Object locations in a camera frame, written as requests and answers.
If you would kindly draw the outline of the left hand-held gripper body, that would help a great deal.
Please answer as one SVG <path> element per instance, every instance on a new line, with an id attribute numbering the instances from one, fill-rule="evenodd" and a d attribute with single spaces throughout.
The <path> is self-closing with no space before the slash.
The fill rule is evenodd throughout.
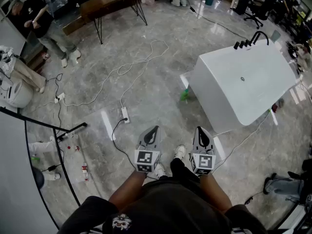
<path id="1" fill-rule="evenodd" d="M 138 172 L 153 173 L 160 161 L 160 151 L 138 145 L 135 150 L 134 165 Z"/>

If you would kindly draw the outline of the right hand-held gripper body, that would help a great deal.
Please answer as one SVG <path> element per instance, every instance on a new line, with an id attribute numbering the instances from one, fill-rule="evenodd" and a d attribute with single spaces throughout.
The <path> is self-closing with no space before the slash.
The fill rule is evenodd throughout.
<path id="1" fill-rule="evenodd" d="M 215 150 L 212 145 L 210 147 L 195 146 L 189 153 L 189 161 L 195 175 L 207 175 L 215 167 Z"/>

